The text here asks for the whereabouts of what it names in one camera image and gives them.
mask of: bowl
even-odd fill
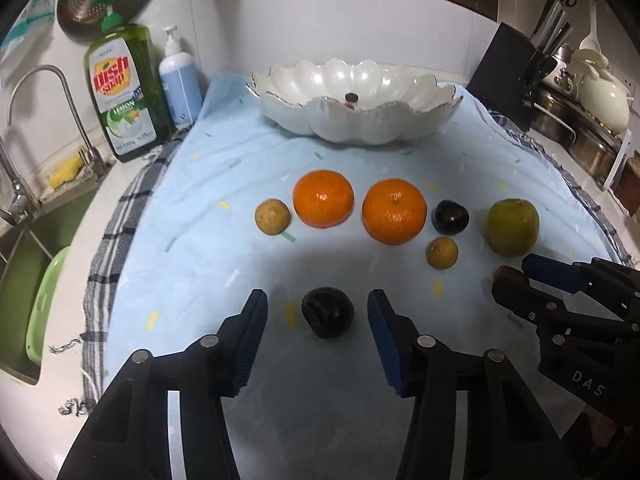
[[[283,128],[341,144],[386,144],[431,135],[462,102],[456,87],[433,74],[373,61],[273,65],[246,84],[258,108]]]

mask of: blue label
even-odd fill
[[[167,104],[178,129],[195,122],[202,108],[198,75],[193,65],[160,76]]]

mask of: light blue tablecloth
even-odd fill
[[[493,202],[526,198],[540,214],[535,252],[566,262],[615,259],[558,172],[511,139],[460,87],[462,106],[433,136],[357,148],[288,134],[260,115],[244,82],[235,75],[213,81],[200,119],[148,204],[118,284],[108,371],[116,373],[136,349],[178,352],[215,333],[252,288],[263,288],[269,320],[254,371],[240,396],[223,403],[241,477],[388,480],[398,467],[412,402],[386,385],[369,331],[366,297],[383,288],[398,313],[450,348],[503,349],[563,432],[582,403],[537,372],[533,326],[493,302],[493,270],[519,260],[492,253],[481,236]],[[318,169],[349,179],[353,215],[328,230],[294,215],[286,236],[258,231],[255,207],[273,197],[292,209],[294,184]],[[454,267],[439,271],[426,263],[424,249],[437,236],[430,221],[398,247],[367,235],[362,199],[373,183],[391,177],[419,186],[431,209],[450,199],[470,211],[471,224],[455,237],[460,258]],[[323,285],[344,290],[356,308],[352,330],[337,340],[316,339],[300,315],[302,296]],[[170,420],[178,457],[173,401]],[[174,462],[181,478],[180,461]]]

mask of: white spoon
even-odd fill
[[[580,48],[590,48],[602,54],[598,35],[596,34],[596,2],[589,0],[589,20],[591,22],[591,31],[589,35],[580,42]]]

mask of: dish soap bottle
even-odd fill
[[[84,55],[84,71],[102,130],[113,153],[127,162],[161,144],[175,131],[151,51],[149,29],[124,25],[107,5],[104,36]]]
[[[193,56],[183,52],[174,38],[178,27],[171,25],[163,29],[167,34],[164,44],[165,58],[160,62],[160,80],[171,117],[179,130],[191,126],[202,108],[202,94]]]

